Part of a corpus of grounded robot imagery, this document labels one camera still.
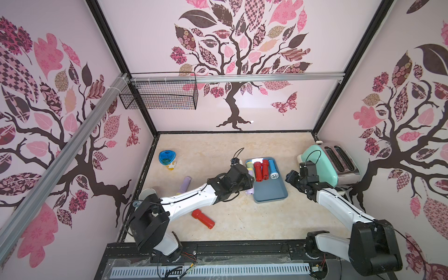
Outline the green yellow flashlight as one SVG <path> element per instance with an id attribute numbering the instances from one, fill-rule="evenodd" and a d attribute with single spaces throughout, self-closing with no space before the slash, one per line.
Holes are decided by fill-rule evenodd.
<path id="1" fill-rule="evenodd" d="M 246 163 L 246 168 L 249 172 L 254 172 L 254 164 L 251 161 Z"/>

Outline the blue white flashlight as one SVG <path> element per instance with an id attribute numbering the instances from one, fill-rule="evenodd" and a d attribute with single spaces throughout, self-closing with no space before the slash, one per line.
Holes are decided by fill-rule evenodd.
<path id="1" fill-rule="evenodd" d="M 279 178 L 279 173 L 278 173 L 278 170 L 277 170 L 277 167 L 275 165 L 274 160 L 270 159 L 268 161 L 268 163 L 269 163 L 269 176 L 270 176 L 270 179 L 272 179 L 272 180 L 278 179 Z"/>

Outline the blue plastic tray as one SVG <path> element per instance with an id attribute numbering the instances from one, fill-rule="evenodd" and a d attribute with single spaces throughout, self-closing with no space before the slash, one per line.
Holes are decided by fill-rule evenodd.
<path id="1" fill-rule="evenodd" d="M 277 163 L 273 157 L 259 157 L 248 159 L 247 161 L 245 161 L 245 164 L 248 161 L 251 161 L 252 163 L 262 163 L 263 159 L 267 159 L 268 161 L 270 159 L 273 159 L 276 165 L 276 169 L 278 170 Z M 255 180 L 253 185 L 254 194 L 252 196 L 256 203 L 270 203 L 273 201 L 284 200 L 288 197 L 288 192 L 279 170 L 278 173 L 279 178 L 275 180 L 270 179 L 270 177 L 268 180 L 263 180 L 262 182 L 256 182 Z M 255 172 L 249 172 L 249 174 L 255 178 Z"/>

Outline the purple yellow flashlight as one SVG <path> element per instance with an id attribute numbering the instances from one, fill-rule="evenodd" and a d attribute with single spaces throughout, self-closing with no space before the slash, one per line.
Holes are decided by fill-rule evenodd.
<path id="1" fill-rule="evenodd" d="M 245 193 L 246 193 L 247 195 L 253 195 L 253 194 L 254 194 L 254 188 L 251 188 L 251 189 L 249 189 L 249 190 L 246 190 Z"/>

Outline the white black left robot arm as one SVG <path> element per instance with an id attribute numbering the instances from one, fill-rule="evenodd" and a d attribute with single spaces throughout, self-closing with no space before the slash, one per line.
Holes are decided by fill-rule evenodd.
<path id="1" fill-rule="evenodd" d="M 235 163 L 228 172 L 183 194 L 160 198 L 153 192 L 142 200 L 128 221 L 138 251 L 159 252 L 170 261 L 177 260 L 183 246 L 175 233 L 167 232 L 169 224 L 199 208 L 229 202 L 232 194 L 252 189 L 254 182 L 248 169 Z"/>

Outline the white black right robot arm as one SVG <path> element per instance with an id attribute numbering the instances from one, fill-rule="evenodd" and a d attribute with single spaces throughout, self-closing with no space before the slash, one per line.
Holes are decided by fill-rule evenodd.
<path id="1" fill-rule="evenodd" d="M 403 268 L 395 231 L 386 220 L 377 220 L 348 202 L 317 176 L 304 176 L 297 171 L 286 175 L 286 182 L 315 203 L 330 211 L 349 231 L 341 238 L 328 231 L 309 232 L 304 250 L 309 257 L 324 253 L 348 261 L 361 276 L 400 271 Z"/>

